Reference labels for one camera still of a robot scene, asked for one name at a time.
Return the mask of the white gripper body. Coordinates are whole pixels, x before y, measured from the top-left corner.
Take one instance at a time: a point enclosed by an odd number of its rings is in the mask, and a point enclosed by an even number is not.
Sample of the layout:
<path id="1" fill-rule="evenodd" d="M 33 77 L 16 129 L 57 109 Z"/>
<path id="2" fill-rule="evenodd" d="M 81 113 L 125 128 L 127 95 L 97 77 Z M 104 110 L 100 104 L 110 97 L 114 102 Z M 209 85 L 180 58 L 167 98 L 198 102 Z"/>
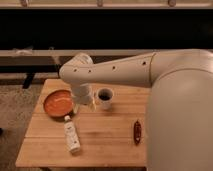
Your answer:
<path id="1" fill-rule="evenodd" d="M 93 91 L 90 84 L 72 86 L 71 95 L 77 104 L 89 105 L 93 102 Z"/>

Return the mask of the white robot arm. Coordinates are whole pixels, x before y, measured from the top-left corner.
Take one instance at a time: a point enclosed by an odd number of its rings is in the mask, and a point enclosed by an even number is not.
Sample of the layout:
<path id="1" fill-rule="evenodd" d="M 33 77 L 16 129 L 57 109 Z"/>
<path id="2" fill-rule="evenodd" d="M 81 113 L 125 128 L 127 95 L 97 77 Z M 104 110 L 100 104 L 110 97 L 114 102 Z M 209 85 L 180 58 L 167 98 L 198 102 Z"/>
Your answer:
<path id="1" fill-rule="evenodd" d="M 146 87 L 148 171 L 213 171 L 213 52 L 165 50 L 95 64 L 78 54 L 60 78 L 83 101 L 90 83 Z"/>

